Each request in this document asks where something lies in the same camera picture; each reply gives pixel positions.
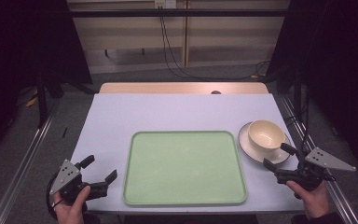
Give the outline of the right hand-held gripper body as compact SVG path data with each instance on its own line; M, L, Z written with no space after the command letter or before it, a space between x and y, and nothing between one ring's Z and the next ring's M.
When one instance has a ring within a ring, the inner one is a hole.
M324 180L335 181L336 179L329 175L327 169L355 172L356 168L345 161L323 151L316 147L307 155L304 154L304 166L298 167L294 171L284 170L287 177L277 178L279 184L285 184L287 181L295 181L305 190L315 190Z

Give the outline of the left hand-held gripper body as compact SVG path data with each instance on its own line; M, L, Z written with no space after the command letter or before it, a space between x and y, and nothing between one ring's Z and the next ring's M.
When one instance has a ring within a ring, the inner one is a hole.
M59 192L68 203L73 203L80 191L86 186L91 185L82 180L81 170L75 167L75 163L65 160L53 177L52 185L48 188L48 194L54 195ZM87 201L106 197L107 190L108 188L97 189L90 187Z

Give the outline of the cream ceramic bowl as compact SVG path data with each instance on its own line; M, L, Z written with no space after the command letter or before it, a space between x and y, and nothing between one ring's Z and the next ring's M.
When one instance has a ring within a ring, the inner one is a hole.
M255 120L248 130L251 144L257 149L271 152L278 149L285 142L283 130L269 120Z

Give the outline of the cream saucer with dark rim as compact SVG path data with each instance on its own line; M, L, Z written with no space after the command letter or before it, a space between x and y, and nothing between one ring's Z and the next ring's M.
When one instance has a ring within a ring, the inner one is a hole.
M249 137L248 132L250 125L250 122L246 123L238 135L240 147L248 157L259 163L262 163L264 159L268 159L274 164L283 163L289 158L289 154L281 148L267 151L266 149L258 147Z

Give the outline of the person's left hand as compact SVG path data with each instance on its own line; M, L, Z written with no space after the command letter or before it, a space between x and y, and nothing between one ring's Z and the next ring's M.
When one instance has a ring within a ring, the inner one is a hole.
M84 224L82 207L90 194L90 186L83 188L73 204L68 204L59 192L53 196L59 224Z

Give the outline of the person's right hand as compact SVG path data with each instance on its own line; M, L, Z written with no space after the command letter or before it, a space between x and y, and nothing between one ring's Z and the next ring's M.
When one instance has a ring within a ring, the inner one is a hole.
M308 220L319 218L330 213L327 187L324 181L313 191L306 191L295 181L287 181L286 186L303 201Z

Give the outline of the black metal stand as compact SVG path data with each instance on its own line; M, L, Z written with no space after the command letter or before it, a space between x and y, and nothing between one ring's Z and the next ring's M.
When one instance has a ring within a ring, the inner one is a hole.
M300 70L296 69L295 83L294 83L294 110L297 120L302 120L301 116L301 74Z
M38 99L38 107L39 107L38 127L41 128L45 124L48 118L46 89L43 81L43 76L41 73L39 73L36 77L36 87L37 87L37 99Z

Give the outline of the light green plastic tray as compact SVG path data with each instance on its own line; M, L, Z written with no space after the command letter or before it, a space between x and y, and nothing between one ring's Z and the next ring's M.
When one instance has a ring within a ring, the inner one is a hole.
M239 151L227 131L138 132L123 190L129 205L243 203Z

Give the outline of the yellow floor marker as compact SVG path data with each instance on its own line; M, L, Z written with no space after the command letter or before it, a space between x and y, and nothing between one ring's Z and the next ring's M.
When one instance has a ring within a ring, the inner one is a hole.
M38 91L35 91L32 97L26 102L25 106L30 107L34 105L34 103L37 101L38 98Z

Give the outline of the black curtain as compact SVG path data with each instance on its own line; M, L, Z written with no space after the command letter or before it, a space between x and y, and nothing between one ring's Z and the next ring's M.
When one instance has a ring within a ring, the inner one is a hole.
M0 139L22 89L63 82L92 82L67 0L0 0Z
M358 0L291 0L267 71L299 78L358 160Z

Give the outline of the aluminium floor rail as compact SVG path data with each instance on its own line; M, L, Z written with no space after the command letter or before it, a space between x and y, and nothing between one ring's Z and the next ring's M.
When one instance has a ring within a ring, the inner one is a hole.
M285 111L290 117L290 121L292 125L296 128L296 134L300 138L300 145L304 146L305 149L315 149L316 145L311 138L311 136L307 133L306 125L300 120L300 118L295 114L294 104L291 102L288 96L282 97L282 104L285 108ZM344 195L341 187L338 182L328 182L328 192L341 215L345 224L358 224L358 218L354 214L354 211L351 208L351 204L349 203L347 197Z
M13 207L13 204L20 194L25 178L30 172L31 165L33 164L34 159L49 131L53 117L57 112L60 102L61 100L54 100L52 102L51 109L48 110L46 119L42 122L42 125L37 128L33 141L28 146L19 168L0 199L0 224L5 224L7 221L7 217Z

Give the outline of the light wooden post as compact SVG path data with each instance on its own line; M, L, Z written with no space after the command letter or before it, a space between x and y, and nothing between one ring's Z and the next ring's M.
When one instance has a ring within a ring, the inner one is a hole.
M188 0L183 0L183 9L188 9ZM182 52L182 63L183 67L188 66L188 17L183 18L183 52Z

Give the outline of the black horizontal frame bar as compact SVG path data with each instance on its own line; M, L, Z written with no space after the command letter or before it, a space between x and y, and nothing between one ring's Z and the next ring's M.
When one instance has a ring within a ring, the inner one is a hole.
M116 17L284 17L286 9L109 9L72 10L74 18Z

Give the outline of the white wall socket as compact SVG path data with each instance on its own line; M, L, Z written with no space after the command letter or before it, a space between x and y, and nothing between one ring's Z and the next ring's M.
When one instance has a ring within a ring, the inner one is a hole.
M177 7L176 0L154 0L155 8L157 9L175 9Z

